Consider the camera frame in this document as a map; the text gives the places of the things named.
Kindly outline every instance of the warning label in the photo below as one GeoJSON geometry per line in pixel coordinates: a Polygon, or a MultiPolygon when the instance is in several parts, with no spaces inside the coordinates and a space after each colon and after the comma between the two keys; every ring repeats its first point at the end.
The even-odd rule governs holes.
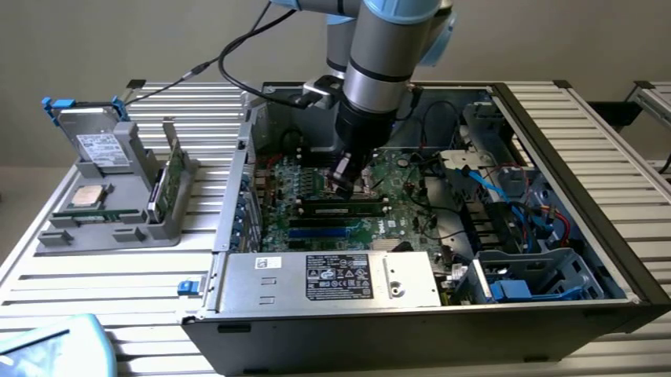
{"type": "Polygon", "coordinates": [[[115,135],[92,134],[76,135],[84,147],[86,154],[99,167],[127,167],[129,159],[119,145],[115,135]]]}
{"type": "Polygon", "coordinates": [[[311,301],[374,298],[369,255],[307,255],[306,296],[311,301]]]}

